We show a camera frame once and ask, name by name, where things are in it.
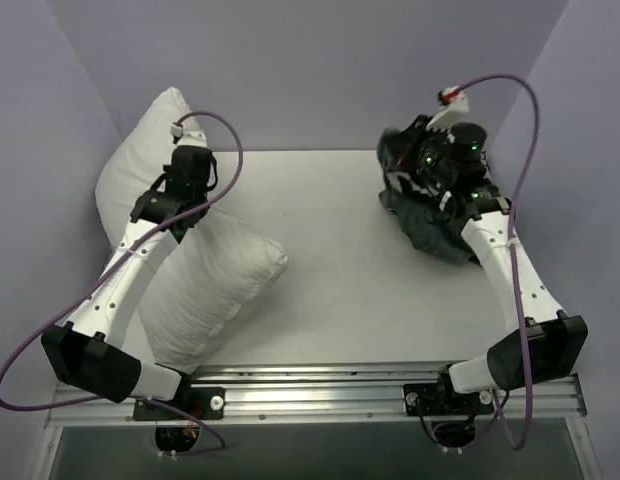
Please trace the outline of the aluminium front rail frame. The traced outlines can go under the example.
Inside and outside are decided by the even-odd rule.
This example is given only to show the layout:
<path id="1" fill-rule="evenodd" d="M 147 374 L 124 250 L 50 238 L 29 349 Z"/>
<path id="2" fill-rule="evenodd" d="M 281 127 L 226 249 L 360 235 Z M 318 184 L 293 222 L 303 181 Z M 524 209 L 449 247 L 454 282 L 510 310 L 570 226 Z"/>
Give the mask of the aluminium front rail frame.
<path id="1" fill-rule="evenodd" d="M 405 422 L 403 386 L 434 383 L 441 362 L 301 366 L 205 366 L 194 387 L 225 389 L 230 425 Z M 576 375 L 534 386 L 534 419 L 587 413 Z M 50 410 L 46 427 L 185 426 L 187 419 L 137 421 L 136 404 L 94 400 Z"/>

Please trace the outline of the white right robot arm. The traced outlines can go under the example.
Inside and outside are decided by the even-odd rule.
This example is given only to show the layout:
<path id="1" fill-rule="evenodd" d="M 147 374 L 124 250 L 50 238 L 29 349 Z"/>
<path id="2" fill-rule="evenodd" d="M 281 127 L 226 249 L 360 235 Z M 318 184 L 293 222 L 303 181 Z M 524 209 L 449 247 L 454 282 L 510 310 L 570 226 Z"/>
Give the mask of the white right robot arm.
<path id="1" fill-rule="evenodd" d="M 419 115 L 401 132 L 401 183 L 431 201 L 438 221 L 458 230 L 494 288 L 507 330 L 485 354 L 450 366 L 449 378 L 435 386 L 437 406 L 454 413 L 470 393 L 569 376 L 588 328 L 552 296 L 519 241 L 514 204 L 484 161 L 486 131 L 468 122 L 437 131 L 433 122 Z"/>

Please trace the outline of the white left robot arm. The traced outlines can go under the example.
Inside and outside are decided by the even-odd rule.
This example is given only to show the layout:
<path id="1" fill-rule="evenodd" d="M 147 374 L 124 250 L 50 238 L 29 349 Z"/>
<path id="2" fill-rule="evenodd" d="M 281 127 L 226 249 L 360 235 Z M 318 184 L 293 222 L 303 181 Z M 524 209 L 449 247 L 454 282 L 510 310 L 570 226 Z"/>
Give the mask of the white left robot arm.
<path id="1" fill-rule="evenodd" d="M 192 405 L 182 373 L 123 351 L 133 314 L 161 264 L 205 215 L 217 184 L 211 150 L 178 146 L 162 174 L 135 202 L 101 286 L 61 325 L 48 327 L 41 344 L 59 381 L 120 403 L 155 398 L 169 419 Z"/>

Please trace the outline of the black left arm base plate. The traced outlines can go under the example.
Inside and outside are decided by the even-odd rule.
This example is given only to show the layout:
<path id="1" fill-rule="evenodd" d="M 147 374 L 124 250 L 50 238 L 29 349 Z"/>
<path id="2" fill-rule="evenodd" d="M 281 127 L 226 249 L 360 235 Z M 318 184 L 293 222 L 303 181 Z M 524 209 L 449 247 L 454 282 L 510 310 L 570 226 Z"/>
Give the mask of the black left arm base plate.
<path id="1" fill-rule="evenodd" d="M 135 421 L 171 421 L 182 419 L 178 409 L 201 420 L 219 420 L 224 416 L 226 390 L 220 386 L 187 387 L 172 400 L 162 400 L 168 407 L 137 400 L 132 418 Z"/>

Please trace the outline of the white pillow insert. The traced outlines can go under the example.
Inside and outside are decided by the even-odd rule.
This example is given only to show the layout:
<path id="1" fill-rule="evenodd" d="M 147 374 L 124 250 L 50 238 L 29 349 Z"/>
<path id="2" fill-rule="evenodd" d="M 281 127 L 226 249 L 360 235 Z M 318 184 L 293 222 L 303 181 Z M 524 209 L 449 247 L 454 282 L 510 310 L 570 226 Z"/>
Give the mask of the white pillow insert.
<path id="1" fill-rule="evenodd" d="M 122 238 L 136 199 L 170 160 L 170 125 L 190 110 L 179 89 L 164 90 L 106 163 L 95 198 L 111 244 Z M 124 351 L 194 372 L 251 320 L 287 262 L 279 243 L 212 207 L 153 277 L 129 324 Z"/>

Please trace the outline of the zebra and grey plush pillowcase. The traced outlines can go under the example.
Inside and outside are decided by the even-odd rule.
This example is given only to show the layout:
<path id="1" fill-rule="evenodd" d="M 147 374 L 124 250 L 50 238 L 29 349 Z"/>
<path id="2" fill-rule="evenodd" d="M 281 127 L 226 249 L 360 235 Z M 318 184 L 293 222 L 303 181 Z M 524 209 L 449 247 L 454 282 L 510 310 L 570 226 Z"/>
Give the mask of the zebra and grey plush pillowcase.
<path id="1" fill-rule="evenodd" d="M 394 127 L 386 128 L 377 143 L 376 156 L 384 183 L 384 189 L 378 194 L 381 204 L 394 216 L 416 250 L 453 265 L 479 265 L 478 258 L 460 233 L 453 229 L 452 222 L 435 222 L 428 207 L 431 198 L 411 190 L 406 178 L 391 175 L 398 158 L 393 143 L 399 140 L 400 134 L 401 131 Z"/>

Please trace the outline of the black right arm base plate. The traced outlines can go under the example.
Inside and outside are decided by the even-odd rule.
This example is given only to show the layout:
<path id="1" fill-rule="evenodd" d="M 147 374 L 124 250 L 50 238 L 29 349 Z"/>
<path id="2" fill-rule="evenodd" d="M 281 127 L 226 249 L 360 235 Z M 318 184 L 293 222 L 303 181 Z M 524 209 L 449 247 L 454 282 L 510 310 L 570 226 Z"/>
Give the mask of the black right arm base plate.
<path id="1" fill-rule="evenodd" d="M 459 394 L 435 383 L 412 383 L 402 386 L 404 405 L 408 416 L 461 416 L 488 415 L 494 412 L 491 401 L 481 402 L 478 393 Z"/>

